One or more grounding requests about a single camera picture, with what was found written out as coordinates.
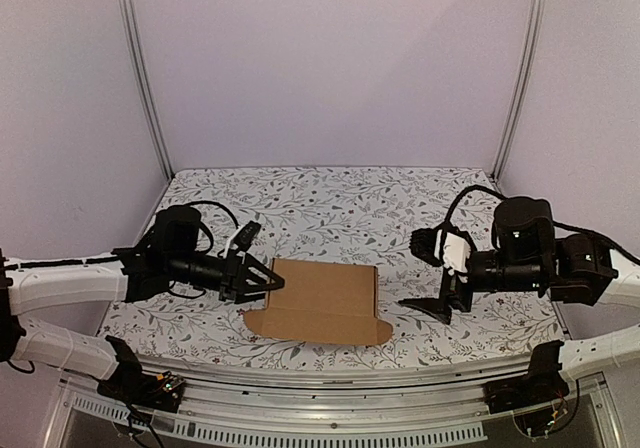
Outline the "brown cardboard box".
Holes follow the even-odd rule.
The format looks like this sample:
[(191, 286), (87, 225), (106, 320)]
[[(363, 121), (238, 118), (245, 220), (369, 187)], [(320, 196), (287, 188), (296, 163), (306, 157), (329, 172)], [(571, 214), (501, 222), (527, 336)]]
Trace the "brown cardboard box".
[(376, 346), (393, 334), (379, 318), (378, 268), (276, 258), (284, 286), (268, 294), (265, 307), (243, 314), (254, 334), (315, 344)]

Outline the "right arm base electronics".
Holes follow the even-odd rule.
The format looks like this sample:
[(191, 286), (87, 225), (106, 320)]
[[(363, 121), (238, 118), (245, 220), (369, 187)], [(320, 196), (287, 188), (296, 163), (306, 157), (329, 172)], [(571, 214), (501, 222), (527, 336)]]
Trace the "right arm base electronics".
[(483, 401), (491, 414), (504, 413), (549, 403), (541, 414), (515, 415), (516, 428), (526, 437), (548, 436), (564, 415), (568, 383), (561, 377), (560, 350), (555, 340), (536, 346), (527, 371), (518, 376), (489, 381), (482, 386)]

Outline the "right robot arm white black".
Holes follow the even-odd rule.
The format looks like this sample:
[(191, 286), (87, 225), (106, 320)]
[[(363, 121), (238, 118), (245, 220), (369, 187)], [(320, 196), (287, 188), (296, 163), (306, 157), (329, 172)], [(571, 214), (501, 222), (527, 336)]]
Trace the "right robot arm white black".
[(489, 250), (445, 219), (414, 231), (412, 255), (442, 271), (437, 297), (400, 305), (448, 325), (468, 313), (477, 293), (536, 293), (553, 302), (639, 305), (639, 259), (593, 230), (554, 220), (544, 199), (503, 199), (494, 210)]

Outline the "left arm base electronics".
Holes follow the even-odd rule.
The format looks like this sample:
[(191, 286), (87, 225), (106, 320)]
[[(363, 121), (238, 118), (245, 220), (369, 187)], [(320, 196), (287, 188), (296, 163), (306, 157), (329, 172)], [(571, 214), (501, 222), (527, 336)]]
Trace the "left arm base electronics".
[(117, 365), (109, 378), (98, 382), (97, 393), (126, 405), (177, 413), (186, 388), (185, 379), (171, 371), (145, 374), (123, 340), (107, 336), (106, 341), (115, 351)]

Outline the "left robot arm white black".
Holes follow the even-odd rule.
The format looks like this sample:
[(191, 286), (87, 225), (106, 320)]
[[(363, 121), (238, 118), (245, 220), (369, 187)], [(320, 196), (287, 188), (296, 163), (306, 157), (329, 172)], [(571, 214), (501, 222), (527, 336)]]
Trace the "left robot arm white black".
[(122, 340), (97, 338), (29, 318), (37, 310), (92, 301), (134, 303), (167, 293), (181, 283), (214, 291), (222, 301), (243, 304), (284, 287), (284, 279), (248, 250), (259, 223), (238, 225), (222, 253), (198, 249), (211, 239), (196, 204), (156, 213), (133, 247), (90, 258), (1, 261), (1, 360), (38, 362), (109, 380), (128, 402), (148, 394), (148, 380)]

